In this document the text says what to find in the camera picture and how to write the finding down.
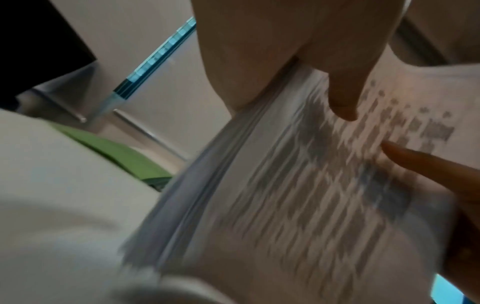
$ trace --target skin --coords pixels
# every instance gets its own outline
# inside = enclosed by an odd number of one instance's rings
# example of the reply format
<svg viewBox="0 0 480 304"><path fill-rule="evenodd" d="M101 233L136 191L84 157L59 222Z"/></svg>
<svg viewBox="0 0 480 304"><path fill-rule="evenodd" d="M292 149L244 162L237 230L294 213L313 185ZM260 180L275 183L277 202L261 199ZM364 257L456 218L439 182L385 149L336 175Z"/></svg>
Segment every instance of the skin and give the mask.
<svg viewBox="0 0 480 304"><path fill-rule="evenodd" d="M258 96L292 58L328 72L330 108L357 119L365 81L406 0L192 0L207 77L232 113ZM382 143L393 162L457 194L463 215L443 275L480 302L480 171Z"/></svg>

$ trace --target open book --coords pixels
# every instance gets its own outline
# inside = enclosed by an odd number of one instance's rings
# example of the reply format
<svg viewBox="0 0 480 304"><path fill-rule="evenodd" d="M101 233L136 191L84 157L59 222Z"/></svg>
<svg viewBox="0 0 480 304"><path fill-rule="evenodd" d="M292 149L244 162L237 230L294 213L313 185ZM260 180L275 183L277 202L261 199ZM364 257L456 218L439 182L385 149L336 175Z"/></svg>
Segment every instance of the open book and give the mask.
<svg viewBox="0 0 480 304"><path fill-rule="evenodd" d="M125 263L238 303L428 303L454 197L380 142L480 167L464 153L480 151L478 83L480 65L414 68L387 49L346 122L328 75L291 66L170 182Z"/></svg>

